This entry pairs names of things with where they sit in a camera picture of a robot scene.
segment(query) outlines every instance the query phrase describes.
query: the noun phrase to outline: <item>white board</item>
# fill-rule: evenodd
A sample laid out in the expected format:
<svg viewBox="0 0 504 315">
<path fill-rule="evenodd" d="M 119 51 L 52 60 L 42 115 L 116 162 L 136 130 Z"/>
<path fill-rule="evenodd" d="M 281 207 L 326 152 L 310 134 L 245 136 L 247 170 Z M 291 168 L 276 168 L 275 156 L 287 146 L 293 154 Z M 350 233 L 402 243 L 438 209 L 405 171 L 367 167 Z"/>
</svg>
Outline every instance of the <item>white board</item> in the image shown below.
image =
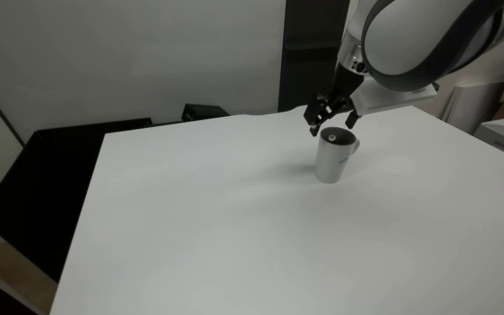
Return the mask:
<svg viewBox="0 0 504 315">
<path fill-rule="evenodd" d="M 277 111 L 285 0 L 0 1 L 0 108 L 34 130 L 185 103 Z"/>
<path fill-rule="evenodd" d="M 474 134 L 481 123 L 491 120 L 499 109 L 504 82 L 456 86 L 442 120 Z"/>
</svg>

